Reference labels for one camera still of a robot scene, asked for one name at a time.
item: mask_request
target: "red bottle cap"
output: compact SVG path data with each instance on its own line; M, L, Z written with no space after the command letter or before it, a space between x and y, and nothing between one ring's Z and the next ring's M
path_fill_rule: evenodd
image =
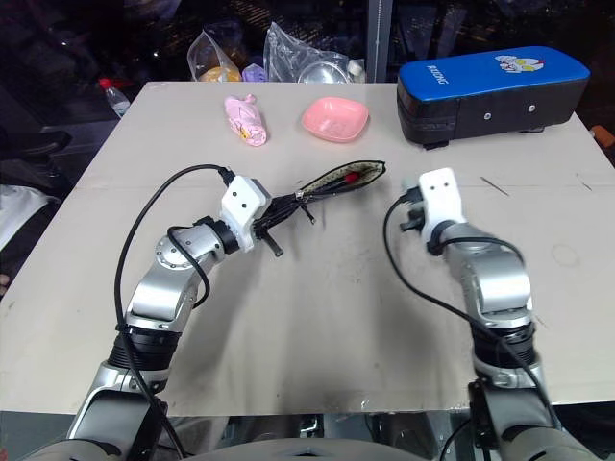
M103 89L109 89L113 86L111 79L100 79L98 81L98 85L100 85Z

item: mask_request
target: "black case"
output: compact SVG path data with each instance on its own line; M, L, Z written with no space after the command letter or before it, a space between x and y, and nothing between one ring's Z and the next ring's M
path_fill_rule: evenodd
M464 137L542 131L570 119L588 78L578 61L546 47L411 62L397 85L402 131L428 149Z

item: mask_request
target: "metal frame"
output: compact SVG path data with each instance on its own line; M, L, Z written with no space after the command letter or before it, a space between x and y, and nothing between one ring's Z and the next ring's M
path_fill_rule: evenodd
M369 0L367 9L367 82L386 82L393 0Z

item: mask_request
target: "cartoon sticker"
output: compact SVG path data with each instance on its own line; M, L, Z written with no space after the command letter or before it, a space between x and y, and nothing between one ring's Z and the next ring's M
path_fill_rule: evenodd
M509 74L520 74L521 72L533 72L540 70L545 66L542 60L534 58L517 58L516 56L496 56L496 60L500 62L500 68Z

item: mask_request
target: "white cloth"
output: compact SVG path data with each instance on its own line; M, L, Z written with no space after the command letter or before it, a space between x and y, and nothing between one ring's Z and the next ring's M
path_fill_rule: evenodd
M0 184L0 250L50 200L57 199L32 187Z

